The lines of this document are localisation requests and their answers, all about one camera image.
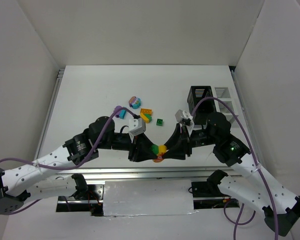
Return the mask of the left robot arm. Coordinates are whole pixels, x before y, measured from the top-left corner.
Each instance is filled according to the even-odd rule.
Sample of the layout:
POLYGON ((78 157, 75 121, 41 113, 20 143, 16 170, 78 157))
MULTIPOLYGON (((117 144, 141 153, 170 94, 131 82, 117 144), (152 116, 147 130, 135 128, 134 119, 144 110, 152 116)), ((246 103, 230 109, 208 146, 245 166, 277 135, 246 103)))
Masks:
POLYGON ((146 124, 139 116, 130 119, 128 133, 115 132, 112 118, 102 116, 82 133, 51 153, 32 162, 19 159, 22 166, 10 170, 0 168, 0 215, 13 215, 41 199, 67 196, 80 199, 88 191, 82 174, 59 178, 57 173, 75 170, 99 157, 99 149, 127 151, 132 162, 154 160, 157 154, 146 137, 146 124))

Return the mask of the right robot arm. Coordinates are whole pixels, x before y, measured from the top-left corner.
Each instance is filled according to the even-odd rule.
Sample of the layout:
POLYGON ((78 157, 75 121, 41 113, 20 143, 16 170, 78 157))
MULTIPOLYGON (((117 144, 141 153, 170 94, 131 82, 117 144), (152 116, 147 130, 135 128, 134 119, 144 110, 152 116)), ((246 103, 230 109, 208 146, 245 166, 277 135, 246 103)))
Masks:
POLYGON ((300 218, 300 196, 285 188, 257 160, 251 150, 231 134, 231 123, 220 112, 210 113, 204 129, 195 130, 189 112, 178 110, 175 130, 165 143, 163 159, 185 160, 192 149, 213 146, 213 154, 222 163, 244 177, 253 189, 237 183, 217 170, 209 178, 213 188, 231 196, 264 217, 265 224, 285 237, 300 218))

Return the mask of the small green lego brick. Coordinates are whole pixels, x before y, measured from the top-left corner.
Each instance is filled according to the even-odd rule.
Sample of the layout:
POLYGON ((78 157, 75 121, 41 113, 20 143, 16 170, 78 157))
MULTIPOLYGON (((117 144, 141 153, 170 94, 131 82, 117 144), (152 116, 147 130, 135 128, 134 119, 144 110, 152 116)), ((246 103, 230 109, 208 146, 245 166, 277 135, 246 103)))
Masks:
POLYGON ((163 119, 158 118, 158 119, 156 120, 156 125, 162 127, 162 126, 164 125, 163 119))

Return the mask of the yellow curved lego piece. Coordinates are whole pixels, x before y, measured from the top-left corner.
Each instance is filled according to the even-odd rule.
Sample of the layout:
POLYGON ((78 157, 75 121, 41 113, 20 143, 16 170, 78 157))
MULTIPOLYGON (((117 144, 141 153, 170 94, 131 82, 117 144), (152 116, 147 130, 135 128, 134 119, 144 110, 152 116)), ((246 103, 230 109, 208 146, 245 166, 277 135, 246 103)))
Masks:
POLYGON ((140 117, 146 124, 149 124, 152 121, 152 116, 148 113, 140 113, 140 117))

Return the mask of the orange lego brick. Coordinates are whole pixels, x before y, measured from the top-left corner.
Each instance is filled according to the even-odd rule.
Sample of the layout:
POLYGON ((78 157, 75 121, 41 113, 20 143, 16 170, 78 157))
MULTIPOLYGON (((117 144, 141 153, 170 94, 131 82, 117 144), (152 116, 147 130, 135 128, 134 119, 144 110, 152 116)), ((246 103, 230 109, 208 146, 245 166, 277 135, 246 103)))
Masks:
POLYGON ((148 108, 141 108, 140 109, 140 113, 141 114, 148 114, 148 115, 152 115, 152 110, 151 109, 148 109, 148 108))

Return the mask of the teal lego brick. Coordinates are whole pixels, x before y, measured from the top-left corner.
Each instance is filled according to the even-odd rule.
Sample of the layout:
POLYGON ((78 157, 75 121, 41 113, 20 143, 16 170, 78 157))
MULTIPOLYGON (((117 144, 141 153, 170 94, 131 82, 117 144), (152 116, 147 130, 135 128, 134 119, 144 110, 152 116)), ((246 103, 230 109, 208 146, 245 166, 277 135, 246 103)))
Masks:
POLYGON ((119 118, 123 120, 125 118, 125 116, 126 116, 126 113, 127 113, 126 110, 124 110, 124 109, 121 110, 120 113, 119 113, 119 115, 118 115, 119 118))

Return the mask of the orange printed lego piece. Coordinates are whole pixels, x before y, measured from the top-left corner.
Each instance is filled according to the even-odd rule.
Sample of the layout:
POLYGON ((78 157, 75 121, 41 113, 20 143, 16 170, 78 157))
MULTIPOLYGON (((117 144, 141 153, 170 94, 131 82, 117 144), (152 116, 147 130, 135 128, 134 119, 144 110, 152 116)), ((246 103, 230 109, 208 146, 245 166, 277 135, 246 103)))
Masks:
POLYGON ((167 152, 167 147, 165 145, 159 145, 159 153, 156 155, 156 159, 153 159, 152 161, 154 163, 161 163, 163 159, 163 155, 167 152))

